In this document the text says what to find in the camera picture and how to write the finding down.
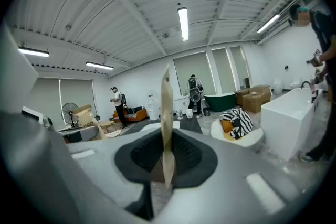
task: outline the white corrugated ceiling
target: white corrugated ceiling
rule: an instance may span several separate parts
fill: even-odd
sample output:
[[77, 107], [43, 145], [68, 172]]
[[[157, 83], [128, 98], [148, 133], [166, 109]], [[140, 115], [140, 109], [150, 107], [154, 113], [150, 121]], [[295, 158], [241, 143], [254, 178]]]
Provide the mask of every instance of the white corrugated ceiling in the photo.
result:
[[[49, 58], [28, 57], [34, 66], [94, 72], [94, 68], [85, 66], [86, 61], [94, 61], [114, 66], [114, 72], [118, 72], [164, 54], [207, 44], [260, 40], [261, 36], [256, 34], [260, 22], [271, 18], [291, 0], [130, 1], [153, 36], [124, 0], [13, 0], [6, 20], [12, 29], [23, 30], [16, 37], [21, 44], [50, 52]], [[222, 20], [214, 22], [219, 19], [218, 7], [223, 3]], [[188, 8], [190, 39], [182, 42], [177, 9], [184, 6]], [[25, 37], [27, 32], [43, 35], [46, 41], [35, 42]], [[55, 39], [62, 40], [65, 46], [57, 46]], [[70, 43], [85, 46], [87, 53], [68, 50]], [[90, 48], [102, 54], [97, 58], [91, 55]]]

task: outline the man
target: man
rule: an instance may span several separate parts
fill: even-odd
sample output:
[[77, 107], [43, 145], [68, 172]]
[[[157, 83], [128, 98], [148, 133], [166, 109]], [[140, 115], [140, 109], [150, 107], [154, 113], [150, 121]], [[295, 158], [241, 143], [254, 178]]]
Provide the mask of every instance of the man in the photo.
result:
[[307, 26], [311, 23], [312, 29], [315, 31], [320, 42], [323, 54], [313, 58], [310, 63], [317, 67], [325, 63], [324, 70], [320, 73], [320, 80], [328, 73], [331, 83], [333, 100], [331, 104], [331, 112], [328, 120], [327, 130], [320, 144], [313, 148], [310, 152], [299, 154], [299, 159], [303, 162], [314, 163], [321, 157], [329, 160], [336, 148], [336, 29], [333, 19], [321, 12], [308, 10], [300, 5], [292, 5], [289, 10], [292, 18], [291, 24], [297, 26]]
[[[201, 91], [203, 91], [203, 86], [202, 86], [202, 83], [201, 81], [195, 77], [195, 75], [191, 75], [191, 78], [195, 78], [196, 80], [196, 87]], [[199, 99], [199, 101], [196, 103], [197, 105], [197, 118], [199, 118], [201, 116], [201, 99]], [[188, 109], [192, 109], [194, 106], [194, 102], [191, 100], [191, 98], [189, 99], [189, 106], [188, 106]]]
[[114, 92], [114, 98], [110, 99], [110, 101], [114, 102], [119, 120], [122, 124], [121, 129], [124, 129], [127, 126], [127, 123], [126, 123], [125, 115], [124, 115], [124, 112], [123, 112], [124, 105], [121, 102], [122, 95], [118, 91], [117, 87], [113, 87], [113, 88], [111, 88], [111, 90]]

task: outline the dark trousers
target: dark trousers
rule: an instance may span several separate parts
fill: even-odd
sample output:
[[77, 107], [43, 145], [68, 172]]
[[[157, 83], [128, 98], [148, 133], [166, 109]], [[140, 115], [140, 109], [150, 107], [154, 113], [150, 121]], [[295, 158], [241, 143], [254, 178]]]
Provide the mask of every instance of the dark trousers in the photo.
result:
[[123, 105], [123, 104], [121, 104], [121, 105], [119, 105], [119, 106], [116, 106], [116, 111], [117, 111], [119, 120], [120, 120], [120, 122], [121, 122], [124, 126], [126, 126], [127, 123], [126, 123], [126, 119], [125, 119], [125, 115], [124, 115], [123, 109], [124, 109], [124, 105]]
[[331, 157], [336, 148], [336, 104], [331, 104], [331, 112], [328, 120], [327, 130], [320, 144], [307, 153], [308, 156], [317, 161], [323, 154]]
[[[197, 115], [200, 115], [200, 113], [201, 113], [201, 99], [196, 103], [196, 105], [197, 105]], [[193, 106], [194, 106], [194, 102], [191, 101], [191, 99], [189, 99], [189, 106], [188, 106], [188, 108], [192, 109]]]

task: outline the hand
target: hand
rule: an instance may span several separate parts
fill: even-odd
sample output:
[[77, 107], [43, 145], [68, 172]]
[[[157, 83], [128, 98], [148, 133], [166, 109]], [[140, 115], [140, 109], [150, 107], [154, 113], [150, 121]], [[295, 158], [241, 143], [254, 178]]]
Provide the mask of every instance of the hand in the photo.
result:
[[322, 64], [319, 59], [314, 57], [313, 59], [308, 61], [310, 64], [312, 64], [314, 67], [320, 67]]

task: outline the ceiling light fixture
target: ceiling light fixture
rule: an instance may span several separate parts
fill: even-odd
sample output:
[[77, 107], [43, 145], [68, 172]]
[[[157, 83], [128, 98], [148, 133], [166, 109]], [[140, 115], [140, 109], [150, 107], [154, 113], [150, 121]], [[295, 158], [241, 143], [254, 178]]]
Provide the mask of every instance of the ceiling light fixture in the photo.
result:
[[187, 41], [189, 39], [188, 10], [186, 7], [183, 7], [183, 8], [179, 8], [177, 12], [179, 13], [179, 18], [180, 18], [182, 41]]
[[269, 27], [272, 23], [275, 22], [276, 19], [278, 19], [280, 17], [279, 14], [276, 14], [273, 16], [273, 18], [271, 20], [269, 20], [267, 23], [265, 23], [258, 31], [257, 33], [261, 33], [262, 31], [264, 31], [267, 27]]
[[101, 65], [99, 63], [94, 63], [94, 62], [86, 62], [85, 65], [90, 66], [90, 67], [98, 67], [98, 68], [102, 68], [102, 69], [113, 70], [113, 67]]
[[41, 56], [41, 57], [49, 57], [49, 52], [43, 50], [35, 50], [35, 49], [28, 49], [24, 47], [19, 47], [18, 49], [23, 54]]

